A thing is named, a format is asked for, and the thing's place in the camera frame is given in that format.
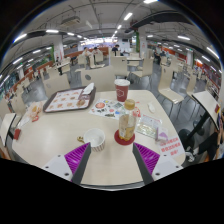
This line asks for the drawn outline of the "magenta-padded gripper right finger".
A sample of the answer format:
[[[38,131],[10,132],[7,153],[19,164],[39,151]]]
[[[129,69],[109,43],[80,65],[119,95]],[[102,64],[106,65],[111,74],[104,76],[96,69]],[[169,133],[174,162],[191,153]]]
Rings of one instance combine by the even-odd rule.
[[[137,161],[143,183],[150,184],[182,169],[174,159],[168,155],[159,155],[151,149],[133,143],[132,150]]]

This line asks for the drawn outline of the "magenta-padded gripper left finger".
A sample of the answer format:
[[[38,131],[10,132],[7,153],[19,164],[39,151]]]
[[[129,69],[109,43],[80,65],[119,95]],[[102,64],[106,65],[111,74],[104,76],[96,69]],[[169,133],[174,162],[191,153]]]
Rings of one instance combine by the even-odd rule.
[[[42,169],[80,185],[90,154],[91,144],[85,143],[65,155],[56,155]]]

